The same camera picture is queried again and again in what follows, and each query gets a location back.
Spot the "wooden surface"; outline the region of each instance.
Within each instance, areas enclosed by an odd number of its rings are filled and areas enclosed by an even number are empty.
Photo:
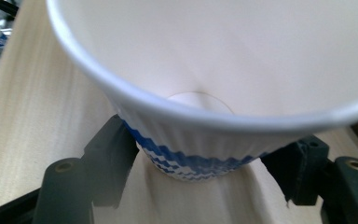
[[[0,61],[0,205],[40,187],[53,162],[80,157],[115,114],[62,52],[43,0],[25,0]],[[317,134],[330,158],[358,158],[350,129]],[[260,161],[200,184],[173,180],[140,153],[120,207],[97,223],[320,223],[320,209],[287,204]]]

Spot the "cup bottom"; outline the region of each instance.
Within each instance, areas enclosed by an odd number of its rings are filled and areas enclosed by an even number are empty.
[[[232,114],[231,109],[223,101],[204,92],[181,92],[170,96],[168,99],[182,105],[188,105],[199,109]]]
[[[267,152],[263,152],[259,155],[243,155],[241,158],[225,157],[224,159],[186,155],[183,151],[172,151],[165,145],[156,144],[151,138],[144,137],[138,130],[131,128],[127,122],[124,124],[137,141],[138,148],[146,153],[161,172],[187,182],[200,182],[224,175],[254,159],[267,155]]]

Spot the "blue printed design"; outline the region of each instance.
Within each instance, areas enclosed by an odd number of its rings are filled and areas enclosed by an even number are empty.
[[[2,48],[6,44],[6,42],[7,42],[7,37],[4,34],[2,34],[0,36],[0,48]]]
[[[242,160],[229,158],[220,161],[217,158],[203,158],[201,156],[186,156],[183,152],[171,152],[165,146],[157,146],[150,138],[145,138],[124,122],[130,133],[143,148],[151,161],[164,173],[175,178],[198,181],[206,180],[218,175],[226,174],[255,159],[246,156]]]

